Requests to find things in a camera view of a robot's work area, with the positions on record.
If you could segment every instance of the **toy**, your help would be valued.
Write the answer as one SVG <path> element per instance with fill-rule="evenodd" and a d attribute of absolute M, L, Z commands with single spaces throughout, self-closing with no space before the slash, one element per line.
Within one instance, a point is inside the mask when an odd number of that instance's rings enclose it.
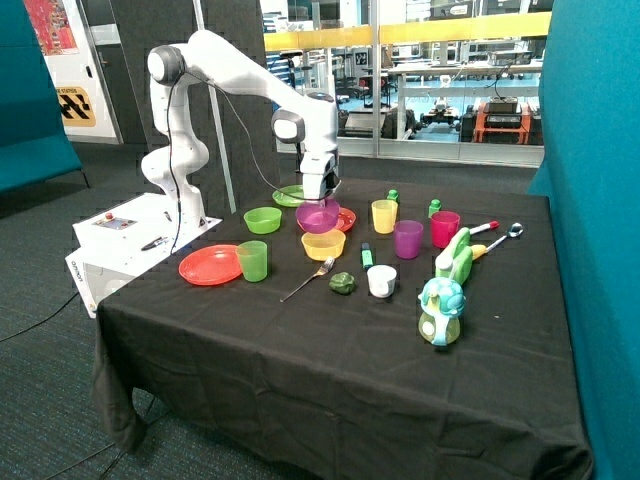
<path fill-rule="evenodd" d="M 449 245 L 436 257 L 436 277 L 452 278 L 462 285 L 473 262 L 473 251 L 469 246 L 471 233 L 462 227 L 449 242 Z"/>
<path fill-rule="evenodd" d="M 418 321 L 420 335 L 439 347 L 455 342 L 466 301 L 460 284 L 450 278 L 432 278 L 418 299 L 424 312 Z"/>

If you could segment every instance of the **plastic bowl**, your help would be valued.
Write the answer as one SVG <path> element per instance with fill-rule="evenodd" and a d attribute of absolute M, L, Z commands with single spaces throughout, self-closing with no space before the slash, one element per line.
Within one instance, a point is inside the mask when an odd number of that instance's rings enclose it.
<path fill-rule="evenodd" d="M 300 228 L 308 233 L 326 233 L 338 224 L 340 205 L 328 198 L 322 202 L 304 202 L 296 209 Z"/>
<path fill-rule="evenodd" d="M 282 211 L 274 207 L 260 207 L 244 214 L 244 221 L 249 231 L 258 235 L 273 233 L 280 228 Z"/>
<path fill-rule="evenodd" d="M 343 232 L 335 229 L 321 234 L 307 232 L 302 235 L 302 245 L 309 258 L 324 262 L 327 257 L 342 255 L 346 238 Z"/>

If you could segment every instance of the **plastic cup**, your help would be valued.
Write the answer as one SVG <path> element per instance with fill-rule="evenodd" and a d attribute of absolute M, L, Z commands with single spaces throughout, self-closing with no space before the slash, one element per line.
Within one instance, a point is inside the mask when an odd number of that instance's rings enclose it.
<path fill-rule="evenodd" d="M 371 204 L 373 229 L 382 234 L 393 232 L 398 214 L 398 204 L 393 200 L 376 200 Z"/>
<path fill-rule="evenodd" d="M 424 226 L 414 220 L 401 220 L 393 227 L 393 245 L 396 255 L 410 260 L 420 253 Z"/>
<path fill-rule="evenodd" d="M 445 248 L 458 231 L 460 215 L 440 211 L 431 216 L 431 241 L 434 247 Z"/>
<path fill-rule="evenodd" d="M 267 244 L 258 240 L 244 242 L 236 248 L 242 276 L 247 282 L 260 282 L 267 277 Z"/>
<path fill-rule="evenodd" d="M 374 265 L 367 270 L 369 292 L 378 298 L 387 298 L 393 294 L 398 272 L 389 265 Z"/>

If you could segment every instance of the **teal panel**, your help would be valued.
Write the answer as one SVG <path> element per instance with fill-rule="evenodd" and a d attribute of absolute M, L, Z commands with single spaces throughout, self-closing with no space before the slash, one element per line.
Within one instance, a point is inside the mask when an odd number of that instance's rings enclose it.
<path fill-rule="evenodd" d="M 550 197 L 596 478 L 637 478 L 640 457 L 640 180 L 635 118 L 640 3 L 553 9 L 541 105 Z"/>
<path fill-rule="evenodd" d="M 0 147 L 0 192 L 82 168 L 67 137 L 55 134 Z"/>
<path fill-rule="evenodd" d="M 37 46 L 23 0 L 0 0 L 0 48 Z"/>
<path fill-rule="evenodd" d="M 22 0 L 0 0 L 0 191 L 81 168 Z"/>
<path fill-rule="evenodd" d="M 13 65 L 0 75 L 0 146 L 63 130 L 56 90 L 39 47 L 0 48 L 0 60 Z"/>

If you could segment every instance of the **marker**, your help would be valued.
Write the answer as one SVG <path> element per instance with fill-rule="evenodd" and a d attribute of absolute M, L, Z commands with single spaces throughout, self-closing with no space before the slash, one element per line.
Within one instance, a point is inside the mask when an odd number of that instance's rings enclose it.
<path fill-rule="evenodd" d="M 478 225 L 477 227 L 473 227 L 469 229 L 469 233 L 473 235 L 474 233 L 484 232 L 485 230 L 495 230 L 499 226 L 500 224 L 494 220 L 493 222 L 485 223 L 483 225 Z"/>
<path fill-rule="evenodd" d="M 162 245 L 167 240 L 169 240 L 167 237 L 158 237 L 153 242 L 147 243 L 144 247 L 141 248 L 141 250 L 143 252 L 151 250 L 152 248 L 156 248 L 158 245 Z"/>
<path fill-rule="evenodd" d="M 371 247 L 368 243 L 363 243 L 361 248 L 362 267 L 365 270 L 369 270 L 373 267 L 373 254 L 371 253 Z"/>

